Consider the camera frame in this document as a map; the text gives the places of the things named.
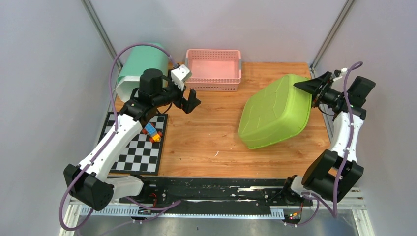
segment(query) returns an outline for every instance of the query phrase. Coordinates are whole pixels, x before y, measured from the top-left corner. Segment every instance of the red wire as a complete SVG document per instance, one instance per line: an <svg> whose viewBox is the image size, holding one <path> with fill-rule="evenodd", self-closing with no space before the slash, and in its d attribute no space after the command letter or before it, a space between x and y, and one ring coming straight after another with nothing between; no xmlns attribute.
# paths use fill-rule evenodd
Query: red wire
<svg viewBox="0 0 417 236"><path fill-rule="evenodd" d="M158 201L158 196L155 193L152 193L151 195L153 195L155 197L155 201L153 202L153 207L155 207L156 202Z"/></svg>

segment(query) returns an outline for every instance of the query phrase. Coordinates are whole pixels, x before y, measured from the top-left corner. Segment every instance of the chessboard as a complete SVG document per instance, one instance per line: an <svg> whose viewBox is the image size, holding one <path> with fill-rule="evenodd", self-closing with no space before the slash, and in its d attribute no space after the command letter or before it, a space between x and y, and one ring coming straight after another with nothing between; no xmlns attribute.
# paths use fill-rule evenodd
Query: chessboard
<svg viewBox="0 0 417 236"><path fill-rule="evenodd" d="M130 175L158 174L168 114L156 115L150 122L155 125L157 131L162 132L161 141L152 143L149 140L149 135L143 134L141 130L138 130L138 134L130 141L121 152L119 159L113 164L110 173ZM115 116L113 112L109 112L101 131L100 140L109 132L114 123Z"/></svg>

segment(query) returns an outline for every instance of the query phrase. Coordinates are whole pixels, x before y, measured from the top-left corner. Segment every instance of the white wall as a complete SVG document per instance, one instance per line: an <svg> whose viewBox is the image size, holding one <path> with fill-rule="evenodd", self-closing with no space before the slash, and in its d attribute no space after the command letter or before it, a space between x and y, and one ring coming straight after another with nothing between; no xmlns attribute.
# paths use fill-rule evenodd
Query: white wall
<svg viewBox="0 0 417 236"><path fill-rule="evenodd" d="M57 235L62 172L94 146L111 59L79 0L2 1L0 35L0 235Z"/></svg>
<svg viewBox="0 0 417 236"><path fill-rule="evenodd" d="M116 51L160 42L238 49L245 61L312 62L345 0L91 0Z"/></svg>
<svg viewBox="0 0 417 236"><path fill-rule="evenodd" d="M358 161L359 183L378 236L415 235L417 190L417 2L358 0L319 64L319 73L364 65L376 82L364 108Z"/></svg>

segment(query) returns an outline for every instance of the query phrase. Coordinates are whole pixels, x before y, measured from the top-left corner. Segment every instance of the lime green plastic tub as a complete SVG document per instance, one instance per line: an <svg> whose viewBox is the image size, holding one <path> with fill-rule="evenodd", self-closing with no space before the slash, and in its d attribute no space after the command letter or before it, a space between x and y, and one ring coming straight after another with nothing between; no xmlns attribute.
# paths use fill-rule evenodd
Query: lime green plastic tub
<svg viewBox="0 0 417 236"><path fill-rule="evenodd" d="M293 84L306 80L288 74L249 98L238 131L249 149L278 143L304 129L310 116L311 95Z"/></svg>

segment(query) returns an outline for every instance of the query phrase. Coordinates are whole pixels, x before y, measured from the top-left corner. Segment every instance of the metal pole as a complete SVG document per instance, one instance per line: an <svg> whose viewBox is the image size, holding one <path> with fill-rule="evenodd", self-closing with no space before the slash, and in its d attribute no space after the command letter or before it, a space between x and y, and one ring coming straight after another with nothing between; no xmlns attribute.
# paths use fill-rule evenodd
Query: metal pole
<svg viewBox="0 0 417 236"><path fill-rule="evenodd" d="M110 56L114 59L117 55L115 48L113 47L112 43L110 42L109 37L106 34L106 31L103 28L103 25L100 22L100 19L97 16L97 13L94 10L94 7L91 4L90 0L81 0L88 15L91 18L91 21L94 24L95 29L97 30L98 34L100 35L101 39L103 40L104 45L106 46L107 51L109 52ZM117 62L117 66L119 70L121 70L122 64L120 60Z"/></svg>
<svg viewBox="0 0 417 236"><path fill-rule="evenodd" d="M348 15L352 5L355 3L356 0L347 0L345 5L343 6L342 10L340 11L339 15L337 16L336 21L334 22L333 26L331 27L325 41L323 42L319 52L317 53L316 57L311 63L311 70L314 71L316 66L319 64L320 60L322 59L324 53L326 52L328 46L330 45L331 41L333 40L334 36L336 35L337 31L339 30L340 26L342 25L343 21L345 20L346 16Z"/></svg>

